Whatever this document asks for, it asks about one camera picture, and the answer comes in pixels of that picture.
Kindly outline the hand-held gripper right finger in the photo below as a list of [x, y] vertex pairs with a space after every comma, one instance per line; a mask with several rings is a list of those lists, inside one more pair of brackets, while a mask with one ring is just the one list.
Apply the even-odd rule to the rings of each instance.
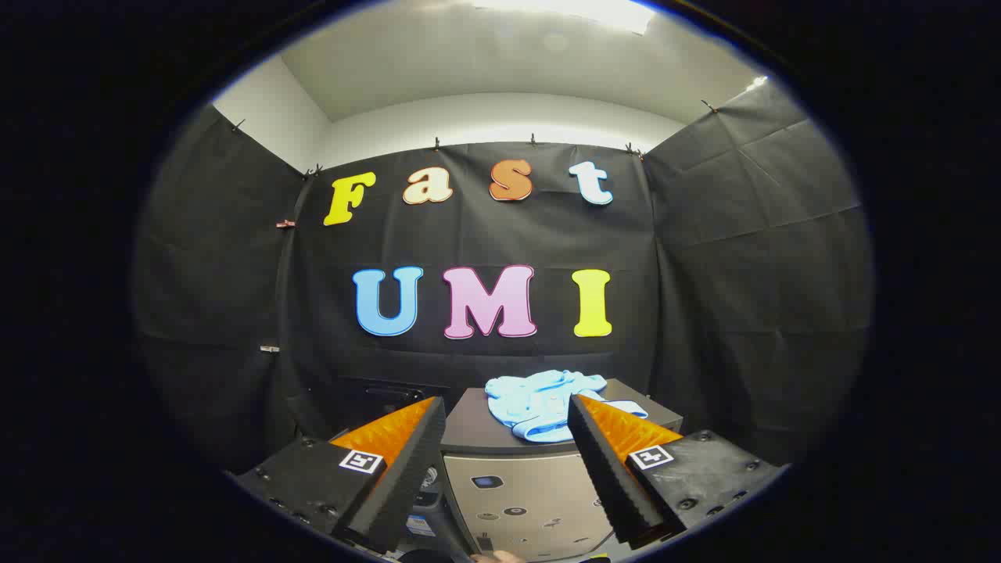
[[718, 432], [682, 436], [586, 396], [572, 396], [566, 421], [615, 538], [632, 548], [721, 520], [787, 473]]

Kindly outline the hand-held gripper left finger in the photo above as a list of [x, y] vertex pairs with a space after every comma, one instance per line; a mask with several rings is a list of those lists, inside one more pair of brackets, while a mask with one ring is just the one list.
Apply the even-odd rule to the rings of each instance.
[[376, 554], [397, 548], [446, 431], [440, 396], [334, 439], [301, 437], [235, 483], [286, 519]]

